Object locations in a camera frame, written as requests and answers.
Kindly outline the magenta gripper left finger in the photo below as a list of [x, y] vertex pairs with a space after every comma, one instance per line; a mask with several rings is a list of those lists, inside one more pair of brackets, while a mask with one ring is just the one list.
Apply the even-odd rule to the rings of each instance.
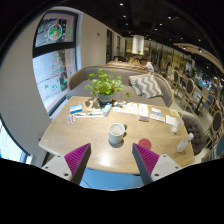
[[85, 144], [64, 156], [65, 161], [72, 173], [71, 181], [80, 184], [87, 162], [91, 155], [91, 144]]

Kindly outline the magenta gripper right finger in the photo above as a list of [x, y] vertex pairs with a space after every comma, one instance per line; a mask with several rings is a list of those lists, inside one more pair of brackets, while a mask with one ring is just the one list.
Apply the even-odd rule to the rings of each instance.
[[151, 174], [159, 160], [159, 155], [138, 144], [133, 144], [132, 154], [135, 158], [143, 184], [148, 185], [152, 183]]

